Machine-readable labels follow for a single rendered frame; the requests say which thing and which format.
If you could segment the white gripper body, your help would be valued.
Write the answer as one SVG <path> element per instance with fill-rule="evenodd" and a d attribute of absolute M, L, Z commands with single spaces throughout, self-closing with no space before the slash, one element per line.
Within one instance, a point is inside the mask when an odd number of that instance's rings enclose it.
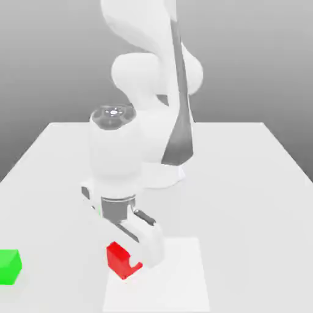
<path fill-rule="evenodd" d="M 96 230 L 109 245 L 115 241 L 130 255 L 142 257 L 142 264 L 153 268 L 164 259 L 164 237 L 160 225 L 149 215 L 141 211 L 132 198 L 127 205 L 127 219 L 112 223 L 102 217 L 101 205 L 83 197 L 86 211 L 89 213 Z"/>

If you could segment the small green cube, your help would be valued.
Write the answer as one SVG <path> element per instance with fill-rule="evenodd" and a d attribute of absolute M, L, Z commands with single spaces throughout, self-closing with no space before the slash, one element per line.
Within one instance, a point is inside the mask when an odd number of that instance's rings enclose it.
<path fill-rule="evenodd" d="M 19 250 L 0 249 L 0 285 L 14 285 L 21 269 Z"/>

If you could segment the small red cube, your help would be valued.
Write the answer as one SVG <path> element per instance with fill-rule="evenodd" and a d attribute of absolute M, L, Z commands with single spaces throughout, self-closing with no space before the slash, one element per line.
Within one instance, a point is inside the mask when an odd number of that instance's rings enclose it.
<path fill-rule="evenodd" d="M 142 268 L 142 263 L 130 265 L 130 254 L 117 242 L 112 242 L 106 247 L 108 267 L 121 279 L 126 279 Z"/>

